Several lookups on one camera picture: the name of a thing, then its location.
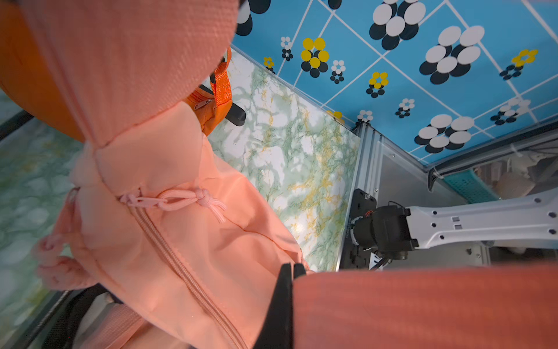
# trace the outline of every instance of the zipper pull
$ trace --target zipper pull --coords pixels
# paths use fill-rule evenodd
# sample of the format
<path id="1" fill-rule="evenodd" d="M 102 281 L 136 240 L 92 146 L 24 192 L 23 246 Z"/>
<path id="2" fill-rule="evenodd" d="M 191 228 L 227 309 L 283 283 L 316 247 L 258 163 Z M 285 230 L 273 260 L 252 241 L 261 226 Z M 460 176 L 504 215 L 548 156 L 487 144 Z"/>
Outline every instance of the zipper pull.
<path id="1" fill-rule="evenodd" d="M 212 101 L 213 101 L 212 99 L 206 99 L 205 101 L 196 104 L 196 106 L 194 107 L 194 110 L 198 110 L 199 108 L 205 106 L 206 104 L 209 104 Z"/>

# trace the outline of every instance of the teal object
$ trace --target teal object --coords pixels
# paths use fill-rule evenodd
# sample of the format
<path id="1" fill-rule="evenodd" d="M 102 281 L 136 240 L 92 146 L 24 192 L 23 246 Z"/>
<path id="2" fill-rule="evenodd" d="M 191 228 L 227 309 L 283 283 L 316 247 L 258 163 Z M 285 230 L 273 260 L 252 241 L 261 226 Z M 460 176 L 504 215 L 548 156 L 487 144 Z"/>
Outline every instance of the teal object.
<path id="1" fill-rule="evenodd" d="M 500 197 L 473 170 L 446 176 L 444 182 L 470 204 L 500 200 Z"/>

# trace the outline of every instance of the blue wallpaper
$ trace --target blue wallpaper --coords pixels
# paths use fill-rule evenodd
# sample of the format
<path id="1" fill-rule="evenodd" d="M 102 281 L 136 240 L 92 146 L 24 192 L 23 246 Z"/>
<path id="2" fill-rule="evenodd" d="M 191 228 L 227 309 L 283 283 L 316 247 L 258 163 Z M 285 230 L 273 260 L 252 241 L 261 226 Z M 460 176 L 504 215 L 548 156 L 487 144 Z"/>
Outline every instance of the blue wallpaper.
<path id="1" fill-rule="evenodd" d="M 558 115 L 558 3 L 247 0 L 233 46 L 423 164 Z"/>

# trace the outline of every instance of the orange strap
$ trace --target orange strap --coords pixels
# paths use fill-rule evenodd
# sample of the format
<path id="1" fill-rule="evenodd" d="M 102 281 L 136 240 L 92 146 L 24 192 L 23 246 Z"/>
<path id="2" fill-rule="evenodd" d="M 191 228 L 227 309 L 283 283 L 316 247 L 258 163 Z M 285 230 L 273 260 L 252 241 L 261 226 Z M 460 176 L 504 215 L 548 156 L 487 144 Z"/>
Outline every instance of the orange strap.
<path id="1" fill-rule="evenodd" d="M 233 99 L 233 93 L 230 90 L 229 76 L 227 68 L 232 58 L 230 47 L 227 48 L 227 61 L 219 64 L 215 69 L 215 83 L 211 83 L 211 89 L 215 94 L 215 107 L 219 107 Z"/>

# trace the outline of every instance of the yellow flower pattern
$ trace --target yellow flower pattern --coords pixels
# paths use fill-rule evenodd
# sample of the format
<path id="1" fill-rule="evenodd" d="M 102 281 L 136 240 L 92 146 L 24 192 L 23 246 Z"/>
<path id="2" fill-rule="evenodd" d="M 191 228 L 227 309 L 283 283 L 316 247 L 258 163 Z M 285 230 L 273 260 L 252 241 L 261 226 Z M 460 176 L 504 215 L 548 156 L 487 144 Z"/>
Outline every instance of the yellow flower pattern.
<path id="1" fill-rule="evenodd" d="M 512 63 L 515 63 L 516 66 L 524 66 L 527 63 L 533 63 L 537 57 L 538 50 L 523 50 L 512 59 Z"/>
<path id="2" fill-rule="evenodd" d="M 267 68 L 273 68 L 275 66 L 275 63 L 273 62 L 273 60 L 271 59 L 271 57 L 264 57 L 263 58 L 263 64 L 267 67 Z"/>
<path id="3" fill-rule="evenodd" d="M 372 96 L 372 98 L 377 98 L 379 95 L 384 94 L 386 91 L 384 88 L 389 84 L 389 80 L 387 79 L 388 74 L 384 71 L 383 73 L 375 72 L 372 74 L 372 79 L 368 81 L 369 88 L 366 90 L 366 93 Z"/>
<path id="4" fill-rule="evenodd" d="M 537 59 L 538 50 L 523 50 L 512 59 L 511 65 L 500 72 L 504 80 L 516 78 L 523 73 L 526 64 L 533 63 Z"/>
<path id="5" fill-rule="evenodd" d="M 273 59 L 271 59 L 271 57 L 264 57 L 263 58 L 263 64 L 266 66 L 267 70 L 276 74 L 275 71 L 273 71 L 273 67 L 275 66 L 275 62 L 273 62 Z"/>
<path id="6" fill-rule="evenodd" d="M 325 73 L 329 67 L 326 63 L 329 60 L 329 52 L 325 50 L 325 40 L 321 37 L 312 40 L 307 37 L 302 42 L 304 51 L 300 53 L 303 62 L 300 65 L 304 71 L 309 71 L 310 76 L 317 78 L 320 72 Z"/>
<path id="7" fill-rule="evenodd" d="M 332 112 L 332 111 L 327 111 L 326 114 L 329 114 L 333 117 L 333 119 L 341 124 L 345 124 L 345 120 L 343 120 L 343 113 L 341 112 Z"/>

